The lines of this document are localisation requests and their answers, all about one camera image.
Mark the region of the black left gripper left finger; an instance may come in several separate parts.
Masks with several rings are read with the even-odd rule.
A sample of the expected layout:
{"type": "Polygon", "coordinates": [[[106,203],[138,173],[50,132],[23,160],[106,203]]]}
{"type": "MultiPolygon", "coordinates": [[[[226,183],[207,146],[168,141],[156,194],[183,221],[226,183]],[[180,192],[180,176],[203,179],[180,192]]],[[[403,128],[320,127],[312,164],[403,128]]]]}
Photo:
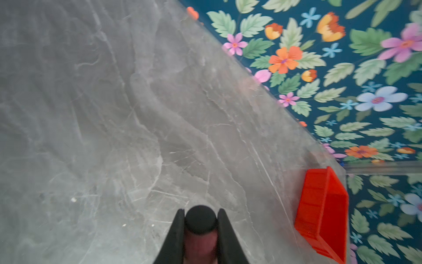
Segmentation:
{"type": "Polygon", "coordinates": [[[177,210],[154,264],[183,264],[185,210],[177,210]]]}

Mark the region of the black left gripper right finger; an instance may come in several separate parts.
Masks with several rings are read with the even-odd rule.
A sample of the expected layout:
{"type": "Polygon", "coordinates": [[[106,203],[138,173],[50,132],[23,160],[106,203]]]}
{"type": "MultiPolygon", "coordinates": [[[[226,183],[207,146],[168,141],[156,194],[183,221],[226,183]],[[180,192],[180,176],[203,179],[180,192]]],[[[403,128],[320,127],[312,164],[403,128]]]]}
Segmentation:
{"type": "Polygon", "coordinates": [[[217,220],[218,242],[216,253],[218,264],[249,264],[224,209],[218,211],[217,220]]]}

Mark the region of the red handled screwdriver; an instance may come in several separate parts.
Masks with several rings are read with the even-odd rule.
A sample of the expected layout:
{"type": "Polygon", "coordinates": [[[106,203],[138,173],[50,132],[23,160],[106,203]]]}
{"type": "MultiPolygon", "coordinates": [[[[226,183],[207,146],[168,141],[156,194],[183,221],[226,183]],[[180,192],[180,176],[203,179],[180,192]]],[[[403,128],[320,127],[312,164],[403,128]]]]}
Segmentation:
{"type": "Polygon", "coordinates": [[[197,205],[185,216],[184,263],[217,263],[217,218],[208,206],[197,205]]]}

